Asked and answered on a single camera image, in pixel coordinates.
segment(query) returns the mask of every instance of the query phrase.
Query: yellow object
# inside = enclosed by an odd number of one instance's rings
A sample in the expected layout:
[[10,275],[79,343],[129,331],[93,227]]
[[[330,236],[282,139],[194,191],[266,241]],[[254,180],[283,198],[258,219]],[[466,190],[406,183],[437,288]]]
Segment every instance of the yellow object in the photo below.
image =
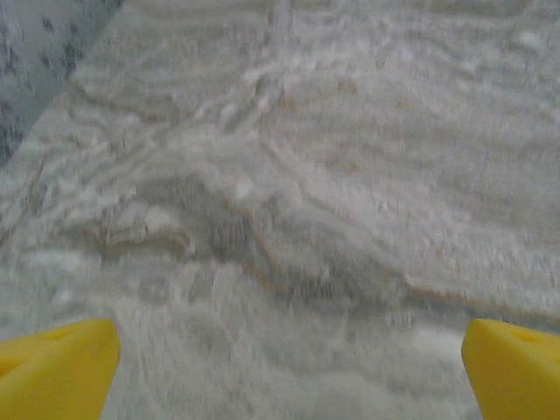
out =
[[560,419],[560,337],[475,319],[462,354],[485,420]]
[[109,319],[0,343],[0,418],[98,420],[119,355]]

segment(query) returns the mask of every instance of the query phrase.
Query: dark patterned fabric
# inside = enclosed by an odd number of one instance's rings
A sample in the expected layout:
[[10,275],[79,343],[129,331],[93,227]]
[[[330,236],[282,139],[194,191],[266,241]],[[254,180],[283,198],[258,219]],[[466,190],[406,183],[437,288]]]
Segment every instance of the dark patterned fabric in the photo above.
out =
[[123,0],[0,0],[0,167]]

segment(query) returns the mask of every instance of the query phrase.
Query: yellow plastic piece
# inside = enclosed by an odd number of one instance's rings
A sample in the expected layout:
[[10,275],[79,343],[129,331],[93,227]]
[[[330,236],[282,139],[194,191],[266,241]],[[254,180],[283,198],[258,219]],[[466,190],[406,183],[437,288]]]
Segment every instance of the yellow plastic piece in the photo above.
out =
[[0,418],[98,420],[119,356],[109,319],[0,343]]
[[462,354],[485,420],[560,419],[560,337],[475,319]]

